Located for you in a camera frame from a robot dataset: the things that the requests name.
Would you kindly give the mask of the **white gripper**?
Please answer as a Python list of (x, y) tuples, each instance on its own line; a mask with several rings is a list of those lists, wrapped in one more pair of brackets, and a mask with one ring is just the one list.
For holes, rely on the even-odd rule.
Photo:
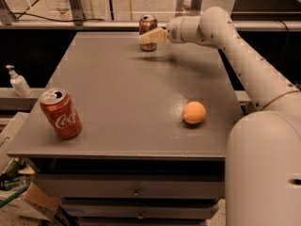
[(163, 43), (167, 39), (174, 43), (197, 43), (201, 40), (199, 16), (179, 16), (170, 20), (164, 28), (155, 28), (138, 37), (140, 44)]

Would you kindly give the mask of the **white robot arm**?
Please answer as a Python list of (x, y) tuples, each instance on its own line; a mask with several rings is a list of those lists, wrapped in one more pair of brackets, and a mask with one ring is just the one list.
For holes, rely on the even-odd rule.
[(301, 91), (240, 37), (220, 7), (139, 36), (142, 44), (166, 40), (222, 50), (255, 107), (226, 146), (226, 225), (301, 226)]

